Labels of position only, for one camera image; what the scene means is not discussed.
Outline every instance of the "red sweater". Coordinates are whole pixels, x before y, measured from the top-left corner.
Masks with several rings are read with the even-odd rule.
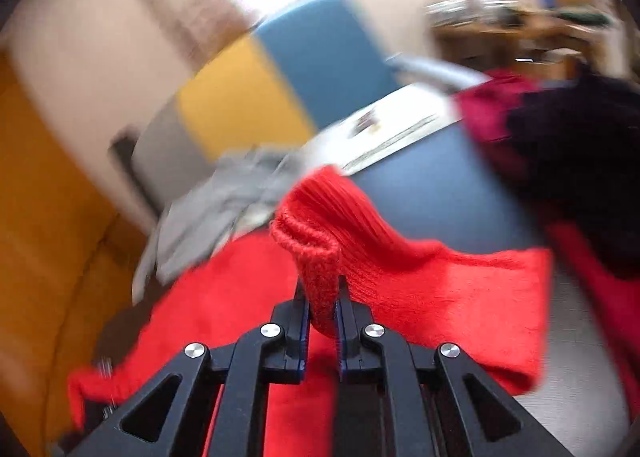
[[[83,397],[123,402],[186,344],[228,344],[268,321],[273,305],[292,296],[298,273],[314,325],[329,336],[337,275],[344,274],[352,298],[409,341],[459,343],[512,393],[530,390],[540,377],[546,249],[466,255],[437,241],[408,241],[328,167],[291,191],[271,232],[286,249],[254,233],[178,279],[110,379],[93,369],[73,373],[76,424],[82,424]],[[266,456],[330,455],[336,368],[334,341],[312,329],[304,383],[271,387]]]

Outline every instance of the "beige wall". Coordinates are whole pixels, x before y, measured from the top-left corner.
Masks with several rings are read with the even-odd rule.
[[[388,53],[431,55],[430,0],[356,0]],[[10,21],[15,68],[42,117],[95,184],[141,227],[150,218],[107,155],[191,75],[143,0],[22,0]]]

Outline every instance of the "black garment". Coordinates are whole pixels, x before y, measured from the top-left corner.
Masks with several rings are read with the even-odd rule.
[[[582,66],[576,84],[525,95],[506,124],[531,196],[559,204],[611,269],[640,267],[640,93]]]

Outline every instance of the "triangular cutout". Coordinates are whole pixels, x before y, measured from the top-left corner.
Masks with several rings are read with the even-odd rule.
[[[488,441],[495,442],[520,431],[520,421],[480,383],[476,376],[466,374],[463,379]]]
[[[167,377],[122,420],[121,429],[147,442],[157,442],[181,381],[180,376]]]

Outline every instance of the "blue panel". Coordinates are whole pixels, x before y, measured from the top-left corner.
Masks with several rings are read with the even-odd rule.
[[[255,35],[318,128],[399,88],[346,0],[303,0]]]

